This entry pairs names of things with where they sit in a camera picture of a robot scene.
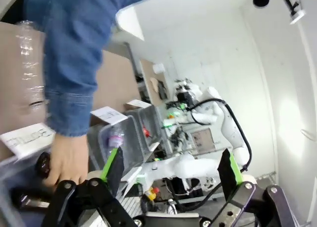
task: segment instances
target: green tape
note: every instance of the green tape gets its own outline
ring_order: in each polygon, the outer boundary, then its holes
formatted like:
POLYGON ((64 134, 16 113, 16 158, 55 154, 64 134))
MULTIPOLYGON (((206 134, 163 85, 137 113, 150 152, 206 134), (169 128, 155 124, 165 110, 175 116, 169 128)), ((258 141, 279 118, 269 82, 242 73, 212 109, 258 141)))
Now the green tape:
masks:
POLYGON ((111 164, 117 154, 118 149, 113 149, 111 151, 110 157, 107 160, 106 165, 104 166, 103 172, 101 173, 100 179, 104 182, 107 182, 107 175, 110 170, 111 164))
POLYGON ((233 157, 232 152, 230 152, 230 165, 231 165, 231 169, 233 170, 233 173, 235 175, 236 183, 237 183, 237 185, 240 185, 243 182, 242 174, 240 172, 240 169, 239 169, 237 162, 235 161, 235 159, 233 157))

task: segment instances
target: white paper label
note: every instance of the white paper label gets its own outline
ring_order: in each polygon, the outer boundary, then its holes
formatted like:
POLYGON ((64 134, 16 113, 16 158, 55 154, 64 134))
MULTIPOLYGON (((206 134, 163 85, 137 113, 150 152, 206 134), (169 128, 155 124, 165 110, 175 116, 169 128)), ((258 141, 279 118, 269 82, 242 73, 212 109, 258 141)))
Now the white paper label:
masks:
POLYGON ((98 110, 92 111, 91 114, 97 116, 98 118, 111 125, 117 124, 128 118, 124 114, 116 111, 115 109, 112 109, 111 107, 100 108, 98 110))
POLYGON ((45 124, 38 123, 2 134, 0 139, 18 159, 22 159, 48 147, 54 134, 45 124))
POLYGON ((128 102, 127 104, 132 105, 132 106, 136 106, 136 107, 141 107, 141 108, 146 108, 146 107, 150 107, 151 104, 146 103, 146 102, 142 102, 140 100, 133 100, 128 102))

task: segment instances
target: denim sleeve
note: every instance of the denim sleeve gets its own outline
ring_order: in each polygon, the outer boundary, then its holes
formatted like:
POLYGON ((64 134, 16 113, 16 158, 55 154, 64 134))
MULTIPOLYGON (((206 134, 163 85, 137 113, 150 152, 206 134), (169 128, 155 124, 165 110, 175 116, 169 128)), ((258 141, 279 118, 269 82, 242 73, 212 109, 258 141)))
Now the denim sleeve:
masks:
POLYGON ((87 133, 96 72, 115 14, 126 0, 50 0, 44 32, 47 124, 65 136, 87 133))

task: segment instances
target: screw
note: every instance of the screw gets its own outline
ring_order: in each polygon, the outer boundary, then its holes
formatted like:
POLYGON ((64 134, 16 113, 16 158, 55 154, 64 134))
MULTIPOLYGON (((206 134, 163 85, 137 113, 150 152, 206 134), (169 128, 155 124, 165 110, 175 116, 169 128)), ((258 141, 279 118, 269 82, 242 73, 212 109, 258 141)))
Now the screw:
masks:
POLYGON ((138 226, 138 227, 141 227, 142 226, 142 221, 138 220, 138 219, 135 219, 134 220, 134 223, 138 226))
POLYGON ((251 188, 252 188, 252 185, 249 184, 249 183, 247 183, 247 184, 245 184, 245 187, 246 187, 246 189, 251 189, 251 188))
POLYGON ((211 224, 210 221, 204 221, 203 222, 203 227, 208 227, 211 224))
POLYGON ((275 187, 272 187, 271 192, 273 192, 275 194, 277 192, 277 189, 275 187))
POLYGON ((98 182, 97 182, 97 181, 92 181, 92 182, 91 182, 91 185, 92 185, 92 186, 98 186, 98 182))
POLYGON ((69 189, 69 188, 71 188, 71 184, 70 184, 70 183, 66 183, 66 184, 64 185, 64 187, 65 187, 66 189, 69 189))

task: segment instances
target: yellow object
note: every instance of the yellow object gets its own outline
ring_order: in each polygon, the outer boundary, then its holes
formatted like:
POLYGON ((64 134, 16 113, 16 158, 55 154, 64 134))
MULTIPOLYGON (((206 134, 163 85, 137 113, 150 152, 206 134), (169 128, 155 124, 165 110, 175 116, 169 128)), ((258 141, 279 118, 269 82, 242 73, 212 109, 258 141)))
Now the yellow object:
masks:
POLYGON ((149 190, 147 190, 144 194, 151 200, 154 201, 157 197, 157 193, 159 193, 159 189, 157 187, 153 188, 150 187, 149 190))

